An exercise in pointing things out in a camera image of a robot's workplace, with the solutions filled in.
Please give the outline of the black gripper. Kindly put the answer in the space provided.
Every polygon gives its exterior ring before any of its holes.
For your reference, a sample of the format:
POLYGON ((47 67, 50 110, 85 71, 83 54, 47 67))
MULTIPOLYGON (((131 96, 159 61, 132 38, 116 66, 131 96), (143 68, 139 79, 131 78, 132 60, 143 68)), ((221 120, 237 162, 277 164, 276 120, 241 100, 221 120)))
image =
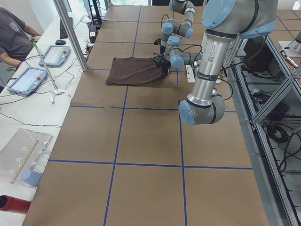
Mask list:
POLYGON ((154 64, 157 68, 161 68, 162 75, 167 76, 170 74, 170 62, 164 58, 164 55, 155 54, 153 57, 154 64))
POLYGON ((166 50, 166 42, 161 42, 160 43, 160 54, 161 55, 164 54, 165 50, 166 50))

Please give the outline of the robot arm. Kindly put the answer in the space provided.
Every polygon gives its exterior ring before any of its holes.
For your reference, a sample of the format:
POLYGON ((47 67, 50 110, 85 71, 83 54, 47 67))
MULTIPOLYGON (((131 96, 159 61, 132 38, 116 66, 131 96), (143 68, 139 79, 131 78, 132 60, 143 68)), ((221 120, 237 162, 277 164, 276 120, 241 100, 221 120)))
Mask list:
POLYGON ((173 12, 183 15, 183 21, 178 23, 174 19, 170 18, 162 24, 162 34, 159 41, 160 54, 165 52, 168 38, 172 34, 188 39, 194 34, 194 30, 192 28, 192 23, 196 14, 194 4, 189 0, 170 0, 169 8, 173 12))
POLYGON ((172 0, 172 11, 184 15, 181 24, 168 19, 162 36, 156 40, 160 54, 155 65, 167 73, 169 67, 191 65, 195 83, 186 100, 179 104, 181 120, 188 125, 213 124, 224 115, 225 104, 215 88, 229 44, 235 38, 257 38, 271 33, 276 26, 276 0, 211 0, 207 3, 202 24, 205 43, 200 53, 180 49, 180 37, 190 38, 196 9, 188 0, 172 0))

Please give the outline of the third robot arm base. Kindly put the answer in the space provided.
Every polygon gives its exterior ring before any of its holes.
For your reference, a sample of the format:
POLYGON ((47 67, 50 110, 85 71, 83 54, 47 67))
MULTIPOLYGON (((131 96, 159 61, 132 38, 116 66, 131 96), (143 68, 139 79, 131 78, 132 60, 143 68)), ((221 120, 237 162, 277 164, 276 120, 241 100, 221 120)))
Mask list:
POLYGON ((278 41, 281 50, 288 57, 301 57, 301 33, 293 41, 278 41))

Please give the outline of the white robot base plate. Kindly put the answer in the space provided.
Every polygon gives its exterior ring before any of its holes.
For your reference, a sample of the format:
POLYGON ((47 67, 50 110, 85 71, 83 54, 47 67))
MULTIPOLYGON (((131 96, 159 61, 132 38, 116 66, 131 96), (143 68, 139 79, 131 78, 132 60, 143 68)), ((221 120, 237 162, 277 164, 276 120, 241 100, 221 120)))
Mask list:
POLYGON ((194 83, 196 81, 196 78, 204 79, 206 81, 215 81, 217 83, 221 82, 221 78, 219 75, 211 76, 199 72, 199 66, 186 65, 186 75, 188 83, 194 83))

